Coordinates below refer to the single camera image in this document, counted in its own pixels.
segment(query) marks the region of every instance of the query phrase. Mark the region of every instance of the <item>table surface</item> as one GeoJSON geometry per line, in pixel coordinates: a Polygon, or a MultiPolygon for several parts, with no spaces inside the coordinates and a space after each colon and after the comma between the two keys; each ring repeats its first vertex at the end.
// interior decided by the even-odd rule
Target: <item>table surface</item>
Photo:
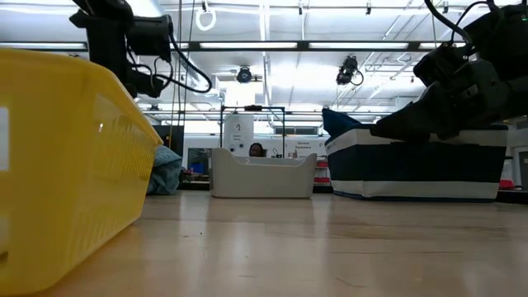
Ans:
{"type": "Polygon", "coordinates": [[[38,296],[527,296],[528,206],[147,198],[38,296]]]}

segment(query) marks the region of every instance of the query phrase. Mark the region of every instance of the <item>gray fabric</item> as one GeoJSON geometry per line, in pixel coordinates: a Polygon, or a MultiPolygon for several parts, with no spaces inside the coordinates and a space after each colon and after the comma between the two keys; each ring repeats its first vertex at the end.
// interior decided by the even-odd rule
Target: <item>gray fabric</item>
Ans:
{"type": "Polygon", "coordinates": [[[147,195],[171,195],[180,184],[182,157],[166,146],[156,149],[154,167],[148,183],[147,195]]]}

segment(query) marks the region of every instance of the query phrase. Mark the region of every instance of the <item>navy and white striped fabric bin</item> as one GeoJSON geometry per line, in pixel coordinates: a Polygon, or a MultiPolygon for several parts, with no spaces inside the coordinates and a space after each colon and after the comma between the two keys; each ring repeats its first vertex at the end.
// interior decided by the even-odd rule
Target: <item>navy and white striped fabric bin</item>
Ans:
{"type": "Polygon", "coordinates": [[[507,127],[461,131],[410,144],[353,128],[326,142],[337,195],[362,200],[493,201],[507,145],[507,127]]]}

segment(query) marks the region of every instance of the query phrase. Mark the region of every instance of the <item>yellow plastic basket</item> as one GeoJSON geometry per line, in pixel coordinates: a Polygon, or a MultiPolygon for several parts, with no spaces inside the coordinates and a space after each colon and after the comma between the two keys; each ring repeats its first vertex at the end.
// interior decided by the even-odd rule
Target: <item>yellow plastic basket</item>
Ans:
{"type": "Polygon", "coordinates": [[[18,295],[139,217],[162,140],[103,67],[0,49],[0,69],[0,295],[18,295]]]}

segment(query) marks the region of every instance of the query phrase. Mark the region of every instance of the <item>ceiling-mounted camera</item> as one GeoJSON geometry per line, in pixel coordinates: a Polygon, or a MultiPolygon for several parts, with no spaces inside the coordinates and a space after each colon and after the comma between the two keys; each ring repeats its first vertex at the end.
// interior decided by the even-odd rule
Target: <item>ceiling-mounted camera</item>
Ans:
{"type": "Polygon", "coordinates": [[[237,82],[239,82],[239,83],[249,83],[249,82],[251,82],[252,78],[253,78],[253,74],[251,73],[251,71],[249,71],[249,67],[242,66],[240,68],[240,71],[238,71],[237,82]]]}
{"type": "Polygon", "coordinates": [[[357,68],[357,59],[356,56],[349,55],[346,57],[343,65],[339,68],[339,73],[337,74],[336,82],[338,85],[353,84],[359,86],[363,83],[363,73],[357,68]],[[354,83],[352,79],[356,74],[360,74],[361,81],[359,83],[354,83]]]}

